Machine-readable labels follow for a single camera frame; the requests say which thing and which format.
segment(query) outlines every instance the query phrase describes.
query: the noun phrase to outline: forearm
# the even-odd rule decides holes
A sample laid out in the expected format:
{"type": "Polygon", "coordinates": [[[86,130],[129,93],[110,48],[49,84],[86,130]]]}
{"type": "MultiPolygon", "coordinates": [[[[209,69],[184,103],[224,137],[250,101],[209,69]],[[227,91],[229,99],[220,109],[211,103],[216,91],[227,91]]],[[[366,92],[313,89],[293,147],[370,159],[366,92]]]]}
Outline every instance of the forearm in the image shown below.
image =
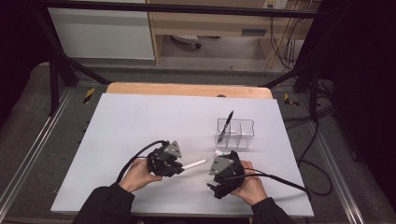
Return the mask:
{"type": "Polygon", "coordinates": [[[134,195],[117,183],[95,189],[82,205],[73,224],[129,224],[134,195]]]}
{"type": "Polygon", "coordinates": [[[254,218],[253,224],[288,224],[294,221],[283,211],[282,208],[277,206],[272,198],[266,198],[259,203],[251,206],[254,218]]]}

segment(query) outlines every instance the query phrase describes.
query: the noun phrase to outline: white tabletop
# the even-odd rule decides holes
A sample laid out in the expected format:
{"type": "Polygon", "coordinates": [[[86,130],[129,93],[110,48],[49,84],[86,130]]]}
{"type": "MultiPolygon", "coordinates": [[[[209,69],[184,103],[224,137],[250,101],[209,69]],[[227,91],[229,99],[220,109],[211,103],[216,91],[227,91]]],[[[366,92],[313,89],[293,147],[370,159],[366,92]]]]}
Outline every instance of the white tabletop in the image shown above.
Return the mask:
{"type": "MultiPolygon", "coordinates": [[[[276,100],[105,93],[51,211],[76,213],[93,189],[115,182],[121,168],[138,150],[157,140],[177,140],[183,155],[177,161],[208,162],[134,192],[132,213],[250,216],[250,207],[241,199],[233,195],[216,199],[206,186],[214,184],[207,172],[217,149],[217,119],[227,118],[232,110],[234,119],[254,120],[255,136],[249,149],[236,150],[239,158],[252,161],[255,169],[303,186],[276,100]]],[[[291,217],[314,215],[302,191],[265,177],[262,182],[267,194],[291,217]]]]}

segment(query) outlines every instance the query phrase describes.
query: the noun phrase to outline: pen holder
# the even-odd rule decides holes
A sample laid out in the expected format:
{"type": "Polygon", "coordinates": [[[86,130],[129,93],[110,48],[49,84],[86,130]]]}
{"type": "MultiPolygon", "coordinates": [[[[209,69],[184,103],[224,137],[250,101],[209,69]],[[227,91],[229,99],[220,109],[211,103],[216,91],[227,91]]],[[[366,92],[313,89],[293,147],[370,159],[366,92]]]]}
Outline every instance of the pen holder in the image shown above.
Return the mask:
{"type": "Polygon", "coordinates": [[[227,148],[248,148],[254,136],[252,119],[231,119],[229,125],[224,130],[227,119],[218,119],[216,129],[216,147],[227,148]]]}

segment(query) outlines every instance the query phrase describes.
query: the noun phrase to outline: black pen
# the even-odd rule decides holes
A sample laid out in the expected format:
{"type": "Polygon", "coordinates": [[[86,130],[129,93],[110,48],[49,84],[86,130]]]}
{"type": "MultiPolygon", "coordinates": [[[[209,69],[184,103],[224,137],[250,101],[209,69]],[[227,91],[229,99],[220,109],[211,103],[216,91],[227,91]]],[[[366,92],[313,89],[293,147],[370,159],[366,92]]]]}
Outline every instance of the black pen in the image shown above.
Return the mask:
{"type": "Polygon", "coordinates": [[[228,116],[227,120],[225,121],[224,128],[221,131],[221,134],[220,134],[219,139],[218,139],[218,143],[220,143],[223,140],[224,134],[225,134],[225,130],[227,129],[228,125],[230,124],[230,121],[231,121],[232,117],[233,117],[233,111],[231,111],[230,115],[228,116]]]}

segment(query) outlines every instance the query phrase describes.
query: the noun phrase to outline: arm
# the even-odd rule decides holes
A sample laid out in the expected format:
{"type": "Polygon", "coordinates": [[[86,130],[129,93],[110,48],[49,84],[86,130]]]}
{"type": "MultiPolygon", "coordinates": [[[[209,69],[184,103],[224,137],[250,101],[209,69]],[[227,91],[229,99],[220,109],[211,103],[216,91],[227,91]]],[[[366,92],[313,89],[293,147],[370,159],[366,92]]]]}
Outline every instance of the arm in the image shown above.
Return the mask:
{"type": "MultiPolygon", "coordinates": [[[[241,161],[246,174],[254,174],[254,171],[248,170],[253,169],[250,161],[241,161]]],[[[243,199],[247,204],[251,206],[253,210],[253,223],[294,223],[293,220],[277,206],[272,198],[268,198],[265,192],[262,181],[257,176],[246,177],[241,188],[236,189],[232,192],[243,199]]]]}
{"type": "Polygon", "coordinates": [[[137,159],[120,183],[95,189],[72,224],[129,224],[134,201],[132,192],[162,179],[162,176],[149,173],[147,160],[137,159]]]}

